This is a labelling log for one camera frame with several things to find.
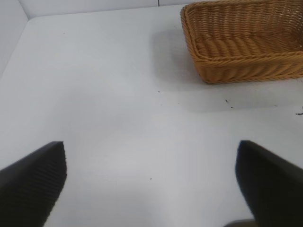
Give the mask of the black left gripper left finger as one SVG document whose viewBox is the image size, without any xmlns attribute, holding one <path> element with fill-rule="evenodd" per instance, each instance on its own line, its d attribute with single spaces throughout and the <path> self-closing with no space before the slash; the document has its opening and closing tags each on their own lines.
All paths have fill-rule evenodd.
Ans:
<svg viewBox="0 0 303 227">
<path fill-rule="evenodd" d="M 0 171 L 0 225 L 42 227 L 67 178 L 63 142 L 53 141 Z"/>
</svg>

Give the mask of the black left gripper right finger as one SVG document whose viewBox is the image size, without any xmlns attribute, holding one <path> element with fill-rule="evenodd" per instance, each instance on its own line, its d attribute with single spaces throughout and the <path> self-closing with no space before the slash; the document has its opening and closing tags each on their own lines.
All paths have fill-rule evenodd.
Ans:
<svg viewBox="0 0 303 227">
<path fill-rule="evenodd" d="M 259 227 L 303 225 L 303 170 L 250 140 L 238 146 L 235 175 Z"/>
</svg>

